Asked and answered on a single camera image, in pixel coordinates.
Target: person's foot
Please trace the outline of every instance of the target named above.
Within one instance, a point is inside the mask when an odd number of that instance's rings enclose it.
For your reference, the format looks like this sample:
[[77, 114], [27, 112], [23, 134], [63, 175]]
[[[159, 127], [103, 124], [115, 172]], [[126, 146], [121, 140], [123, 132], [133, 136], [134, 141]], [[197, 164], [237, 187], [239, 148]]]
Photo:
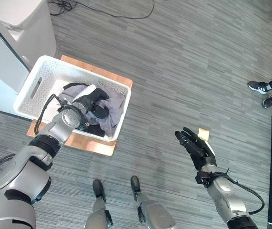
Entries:
[[131, 189], [134, 194], [134, 199], [137, 201], [137, 192], [140, 192], [140, 182], [137, 176], [132, 176], [131, 177]]
[[249, 81], [247, 85], [251, 90], [258, 91], [261, 94], [266, 94], [269, 91], [267, 89], [268, 84], [265, 82]]
[[272, 95], [269, 96], [267, 99], [263, 100], [262, 105], [266, 109], [270, 108], [272, 106]]
[[94, 194], [96, 195], [96, 198], [102, 197], [104, 202], [106, 202], [102, 182], [98, 179], [94, 180], [92, 183], [92, 188], [93, 188]]

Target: white laundry basket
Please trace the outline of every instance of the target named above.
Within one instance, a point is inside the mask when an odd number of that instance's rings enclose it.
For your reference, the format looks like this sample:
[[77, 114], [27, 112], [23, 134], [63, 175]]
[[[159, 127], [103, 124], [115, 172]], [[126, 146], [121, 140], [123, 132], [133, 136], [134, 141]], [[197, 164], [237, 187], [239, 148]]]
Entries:
[[[69, 83], [100, 84], [124, 95], [123, 114], [113, 136], [105, 135], [105, 137], [100, 137], [80, 130], [74, 130], [78, 134], [91, 136], [107, 142], [116, 140], [130, 101], [131, 89], [117, 81], [53, 57], [41, 56], [36, 61], [14, 102], [14, 110], [30, 119], [37, 119], [50, 95], [59, 95], [63, 91], [63, 86]], [[53, 99], [44, 113], [42, 122], [51, 122], [52, 118], [58, 113], [58, 108], [58, 102]]]

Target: gray carpet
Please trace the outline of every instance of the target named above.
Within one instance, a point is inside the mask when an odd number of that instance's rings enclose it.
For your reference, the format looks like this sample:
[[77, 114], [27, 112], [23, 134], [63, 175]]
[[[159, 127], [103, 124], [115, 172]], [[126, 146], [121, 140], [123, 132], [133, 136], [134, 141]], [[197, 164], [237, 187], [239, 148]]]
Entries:
[[[150, 0], [84, 1], [111, 13], [145, 15]], [[156, 0], [145, 20], [112, 18], [81, 6], [53, 17], [57, 54], [134, 81], [130, 106], [112, 157], [64, 147], [53, 182], [36, 206], [38, 229], [81, 229], [102, 180], [114, 229], [144, 228], [130, 177], [167, 207], [180, 229], [225, 229], [174, 131], [210, 130], [218, 166], [255, 189], [266, 208], [253, 220], [267, 227], [272, 109], [249, 80], [272, 80], [272, 0]], [[30, 122], [0, 114], [0, 158], [21, 149]], [[248, 210], [255, 196], [241, 191]]]

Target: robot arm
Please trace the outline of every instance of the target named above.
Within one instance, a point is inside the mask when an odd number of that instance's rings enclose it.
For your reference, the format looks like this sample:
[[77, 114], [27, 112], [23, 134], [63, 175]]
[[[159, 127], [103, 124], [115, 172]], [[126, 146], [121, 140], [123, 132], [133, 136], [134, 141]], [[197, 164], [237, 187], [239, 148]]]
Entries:
[[203, 184], [207, 188], [218, 214], [228, 228], [257, 229], [250, 218], [250, 213], [246, 210], [244, 202], [234, 192], [231, 182], [235, 184], [236, 182], [229, 178], [226, 173], [219, 172], [215, 154], [208, 142], [198, 138], [193, 131], [186, 127], [181, 132], [176, 131], [175, 135], [180, 145], [189, 152], [194, 166], [198, 170], [195, 178], [197, 183]]
[[35, 229], [32, 204], [50, 187], [47, 170], [79, 124], [77, 112], [61, 111], [8, 163], [0, 174], [0, 229]]

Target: yellow tag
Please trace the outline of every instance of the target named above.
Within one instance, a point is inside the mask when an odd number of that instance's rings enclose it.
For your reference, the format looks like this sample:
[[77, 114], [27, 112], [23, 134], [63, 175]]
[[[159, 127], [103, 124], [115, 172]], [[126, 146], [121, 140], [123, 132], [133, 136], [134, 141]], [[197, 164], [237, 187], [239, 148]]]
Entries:
[[198, 137], [203, 140], [203, 141], [208, 141], [209, 140], [209, 130], [203, 129], [201, 127], [199, 127], [198, 130]]

